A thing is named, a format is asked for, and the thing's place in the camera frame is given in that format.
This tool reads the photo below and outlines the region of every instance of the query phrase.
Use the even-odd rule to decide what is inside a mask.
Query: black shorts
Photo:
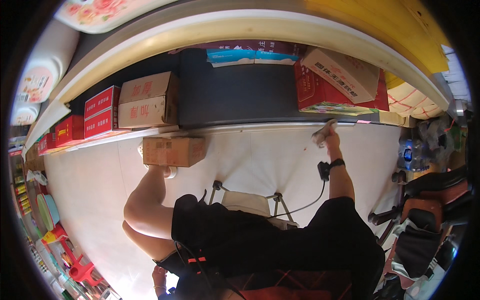
[[[385,262],[348,197],[325,201],[305,228],[280,230],[262,216],[185,195],[175,203],[172,238],[225,278],[274,269],[349,270],[354,299],[372,295]]]

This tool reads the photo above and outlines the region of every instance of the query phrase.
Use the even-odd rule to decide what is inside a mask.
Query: pink label
[[[53,84],[52,73],[44,67],[31,68],[20,80],[17,101],[40,103],[47,99]]]

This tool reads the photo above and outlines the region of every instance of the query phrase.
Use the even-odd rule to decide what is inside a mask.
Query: white chair
[[[298,223],[295,223],[290,215],[290,211],[287,208],[287,205],[283,201],[282,194],[276,192],[272,196],[261,196],[257,194],[249,194],[245,192],[234,192],[229,191],[223,187],[222,182],[215,180],[213,183],[212,195],[210,196],[210,202],[208,205],[211,205],[213,202],[213,197],[215,196],[215,191],[223,190],[222,205],[225,206],[228,210],[240,210],[246,213],[271,217],[270,215],[270,206],[268,204],[268,199],[273,199],[275,201],[275,211],[274,216],[278,212],[278,203],[280,202],[283,206],[283,209],[287,213],[288,220],[282,220],[277,217],[269,218],[268,221],[273,225],[277,226],[281,230],[298,228]]]

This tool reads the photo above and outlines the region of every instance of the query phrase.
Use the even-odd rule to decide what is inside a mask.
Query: yellow board
[[[305,0],[306,8],[390,46],[422,73],[448,70],[442,30],[418,0]]]

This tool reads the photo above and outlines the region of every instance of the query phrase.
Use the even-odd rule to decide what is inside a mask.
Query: person
[[[343,161],[340,139],[333,129],[325,143],[331,161]],[[186,291],[182,296],[182,286],[190,293],[194,286],[208,286],[215,299],[224,300],[292,299],[292,293],[302,299],[300,294],[306,292],[313,294],[310,298],[302,294],[303,299],[372,296],[385,256],[355,210],[353,184],[344,164],[330,169],[329,200],[320,206],[308,226],[288,230],[280,230],[263,216],[230,211],[220,203],[207,205],[193,195],[177,199],[174,208],[163,206],[164,177],[169,174],[168,167],[149,166],[124,207],[123,229],[158,266],[180,277],[175,292],[178,299],[202,299],[187,296]],[[313,289],[319,287],[316,291],[305,291],[307,285],[298,282],[301,287],[297,289],[281,286],[279,283],[294,271],[317,272],[316,282],[328,277],[325,272],[342,273],[329,277],[332,279],[320,287],[308,284]],[[245,285],[235,284],[239,277],[253,274],[263,274],[255,276],[263,281],[252,283],[248,279]],[[275,284],[273,279],[278,274],[281,276]],[[335,283],[343,288],[333,291]],[[315,294],[322,292],[319,289],[331,289],[329,296]]]

